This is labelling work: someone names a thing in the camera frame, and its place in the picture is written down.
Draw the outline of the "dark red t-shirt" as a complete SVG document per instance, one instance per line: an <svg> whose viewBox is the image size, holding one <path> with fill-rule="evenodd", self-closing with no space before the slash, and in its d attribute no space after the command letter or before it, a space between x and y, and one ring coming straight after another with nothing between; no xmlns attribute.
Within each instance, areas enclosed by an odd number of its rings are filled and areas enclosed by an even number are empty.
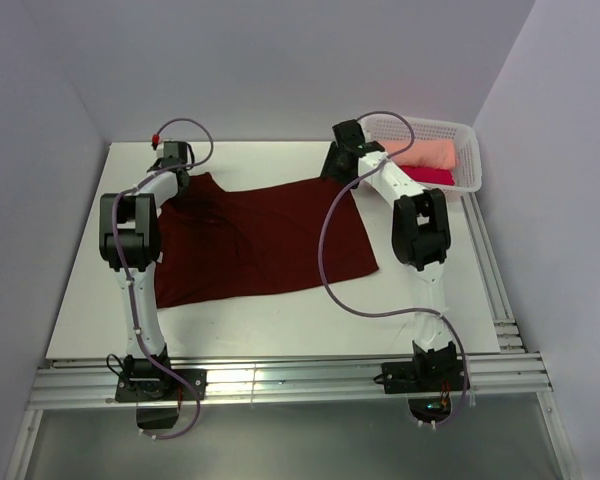
<svg viewBox="0 0 600 480"><path fill-rule="evenodd" d="M313 178L229 192L208 174L161 208L160 309L318 287L322 223L341 185ZM328 228L324 264L331 283L378 271L355 201L346 194Z"/></svg>

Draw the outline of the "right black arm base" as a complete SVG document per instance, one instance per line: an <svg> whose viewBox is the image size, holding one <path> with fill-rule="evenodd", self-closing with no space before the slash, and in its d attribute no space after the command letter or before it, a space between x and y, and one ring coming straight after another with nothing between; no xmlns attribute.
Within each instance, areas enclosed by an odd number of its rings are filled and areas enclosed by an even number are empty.
<svg viewBox="0 0 600 480"><path fill-rule="evenodd" d="M435 430L452 418L470 390L469 376L458 357L434 359L417 354L406 362L385 362L373 378L386 395L406 394L416 425Z"/></svg>

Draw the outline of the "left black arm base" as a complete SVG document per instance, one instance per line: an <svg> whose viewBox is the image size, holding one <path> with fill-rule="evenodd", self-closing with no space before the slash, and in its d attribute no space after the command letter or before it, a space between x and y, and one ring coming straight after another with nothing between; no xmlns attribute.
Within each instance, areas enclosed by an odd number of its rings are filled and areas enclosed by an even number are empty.
<svg viewBox="0 0 600 480"><path fill-rule="evenodd" d="M118 381L114 401L136 406L136 425L141 434L156 440L168 440L188 433L198 423L207 386L207 371L184 369L176 373L190 387L170 376L164 380ZM186 426L175 431L187 401L195 403L195 413Z"/></svg>

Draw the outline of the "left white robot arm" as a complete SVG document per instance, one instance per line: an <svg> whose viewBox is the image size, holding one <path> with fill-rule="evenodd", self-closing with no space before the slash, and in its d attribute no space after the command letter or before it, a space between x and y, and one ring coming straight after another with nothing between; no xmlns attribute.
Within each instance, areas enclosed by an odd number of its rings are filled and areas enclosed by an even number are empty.
<svg viewBox="0 0 600 480"><path fill-rule="evenodd" d="M166 355L158 320L154 278L161 257L161 208L186 193L194 154L182 141L156 148L156 161L135 186L99 200L99 253L124 298L127 355L133 359Z"/></svg>

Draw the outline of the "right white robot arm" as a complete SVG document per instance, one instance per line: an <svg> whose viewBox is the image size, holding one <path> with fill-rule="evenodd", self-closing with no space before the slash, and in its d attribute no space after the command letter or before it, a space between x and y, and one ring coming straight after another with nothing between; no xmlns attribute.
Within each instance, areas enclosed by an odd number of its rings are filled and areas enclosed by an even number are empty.
<svg viewBox="0 0 600 480"><path fill-rule="evenodd" d="M415 383L432 390L448 374L439 358L466 358L464 345L442 309L407 307L387 312L363 312L340 300L327 279L324 249L331 219L343 197L361 183L375 190L391 208L391 247L397 261L418 275L432 298L443 300L442 277L451 247L449 215L444 193L429 189L413 180L396 165L394 158L415 145L415 131L402 116L395 116L407 128L410 139L396 151L388 152L377 141L366 138L359 119L340 122L332 127L332 141L321 175L343 185L331 202L322 223L318 240L317 264L320 279L330 299L344 311L368 319L390 318L414 314L420 322L420 333L412 341L414 353L425 355L413 365Z"/></svg>

